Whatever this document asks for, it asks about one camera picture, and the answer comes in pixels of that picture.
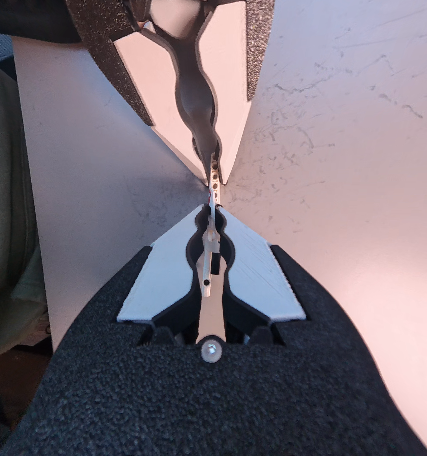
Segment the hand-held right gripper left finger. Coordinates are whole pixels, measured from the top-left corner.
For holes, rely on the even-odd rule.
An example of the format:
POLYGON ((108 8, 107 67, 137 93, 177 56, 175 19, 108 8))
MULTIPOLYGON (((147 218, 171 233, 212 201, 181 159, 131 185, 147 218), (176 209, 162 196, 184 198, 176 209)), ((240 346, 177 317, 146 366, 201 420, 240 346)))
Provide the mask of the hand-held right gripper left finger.
POLYGON ((187 248, 196 236, 198 206, 160 236, 117 316, 117 322, 154 326, 189 326, 199 317, 201 294, 195 263, 187 248))

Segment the person's green sweatshirt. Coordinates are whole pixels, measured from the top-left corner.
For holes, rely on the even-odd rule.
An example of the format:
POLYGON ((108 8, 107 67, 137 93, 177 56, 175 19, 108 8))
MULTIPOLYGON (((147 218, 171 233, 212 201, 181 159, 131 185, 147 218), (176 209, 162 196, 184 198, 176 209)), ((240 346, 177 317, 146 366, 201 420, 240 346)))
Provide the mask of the person's green sweatshirt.
POLYGON ((0 69, 0 354, 33 332, 46 310, 18 87, 0 69))

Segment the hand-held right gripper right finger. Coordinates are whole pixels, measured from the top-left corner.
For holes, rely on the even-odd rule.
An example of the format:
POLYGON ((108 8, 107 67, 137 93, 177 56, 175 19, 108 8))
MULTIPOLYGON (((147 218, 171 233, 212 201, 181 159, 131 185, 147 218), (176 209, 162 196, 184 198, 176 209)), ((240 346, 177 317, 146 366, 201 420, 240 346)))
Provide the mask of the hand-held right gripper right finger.
POLYGON ((225 321, 233 326, 269 326, 305 320, 268 242, 220 206, 217 230, 227 265, 222 297, 225 321))

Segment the white spotted toy brick assembly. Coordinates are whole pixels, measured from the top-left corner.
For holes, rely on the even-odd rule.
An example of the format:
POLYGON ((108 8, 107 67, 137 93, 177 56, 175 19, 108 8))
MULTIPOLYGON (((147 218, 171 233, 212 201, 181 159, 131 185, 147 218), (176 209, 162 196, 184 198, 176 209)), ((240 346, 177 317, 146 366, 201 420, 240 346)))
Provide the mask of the white spotted toy brick assembly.
POLYGON ((220 268, 220 234, 216 230, 215 215, 210 214, 210 209, 210 206, 204 204, 203 211, 199 214, 201 222, 206 224, 201 239, 203 254, 196 264, 203 298, 210 296, 212 277, 219 274, 220 268))

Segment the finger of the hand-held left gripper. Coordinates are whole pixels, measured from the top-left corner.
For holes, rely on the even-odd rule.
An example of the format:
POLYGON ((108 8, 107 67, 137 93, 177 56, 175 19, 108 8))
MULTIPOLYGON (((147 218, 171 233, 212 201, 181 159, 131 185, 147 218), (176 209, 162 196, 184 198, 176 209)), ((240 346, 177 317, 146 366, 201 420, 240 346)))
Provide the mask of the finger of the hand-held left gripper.
POLYGON ((247 99, 246 3, 219 4, 198 33, 198 63, 214 98, 218 168, 228 182, 251 107, 247 99))
POLYGON ((180 68, 174 49, 151 31, 121 37, 114 46, 142 103, 151 129, 203 183, 209 172, 203 151, 209 138, 210 110, 206 97, 191 114, 183 107, 180 68))

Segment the grey desk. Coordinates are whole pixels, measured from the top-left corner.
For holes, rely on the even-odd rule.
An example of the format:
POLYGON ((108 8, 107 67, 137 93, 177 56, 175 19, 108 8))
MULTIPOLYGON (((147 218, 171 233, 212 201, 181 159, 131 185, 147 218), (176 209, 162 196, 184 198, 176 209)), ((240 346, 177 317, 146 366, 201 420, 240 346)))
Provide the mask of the grey desk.
MULTIPOLYGON (((207 192, 80 44, 12 42, 56 348, 207 192)), ((276 1, 221 201, 342 305, 427 446, 427 1, 276 1)))

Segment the white beam with red label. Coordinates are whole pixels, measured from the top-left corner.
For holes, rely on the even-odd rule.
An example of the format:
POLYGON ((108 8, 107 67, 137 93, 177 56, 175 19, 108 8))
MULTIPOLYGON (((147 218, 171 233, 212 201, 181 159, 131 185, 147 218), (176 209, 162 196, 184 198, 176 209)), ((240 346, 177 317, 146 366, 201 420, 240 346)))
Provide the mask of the white beam with red label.
POLYGON ((215 153, 210 158, 210 180, 208 204, 214 210, 220 204, 221 182, 219 177, 218 163, 215 153))

